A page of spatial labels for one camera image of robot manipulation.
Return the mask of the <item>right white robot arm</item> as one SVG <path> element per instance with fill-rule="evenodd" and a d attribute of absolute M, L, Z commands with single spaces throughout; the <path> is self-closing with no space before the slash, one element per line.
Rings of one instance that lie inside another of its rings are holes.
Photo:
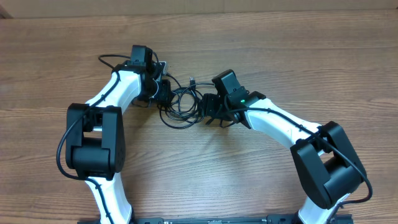
<path fill-rule="evenodd" d="M 293 215 L 276 215 L 278 223 L 352 223 L 337 211 L 362 183 L 373 193 L 366 171 L 344 129 L 330 121 L 320 125 L 300 119 L 264 95 L 253 92 L 229 95 L 205 94 L 201 113 L 212 119 L 241 123 L 262 132 L 290 150 L 307 199 Z"/>

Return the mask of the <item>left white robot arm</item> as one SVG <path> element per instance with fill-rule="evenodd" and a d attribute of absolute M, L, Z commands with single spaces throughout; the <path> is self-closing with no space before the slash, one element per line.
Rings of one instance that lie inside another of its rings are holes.
<path fill-rule="evenodd" d="M 68 107 L 56 163 L 65 177 L 89 186 L 100 212 L 96 223 L 134 221 L 121 180 L 126 159 L 123 113 L 138 97 L 156 99 L 166 73 L 165 61 L 126 57 L 112 68 L 111 79 L 96 96 Z"/>

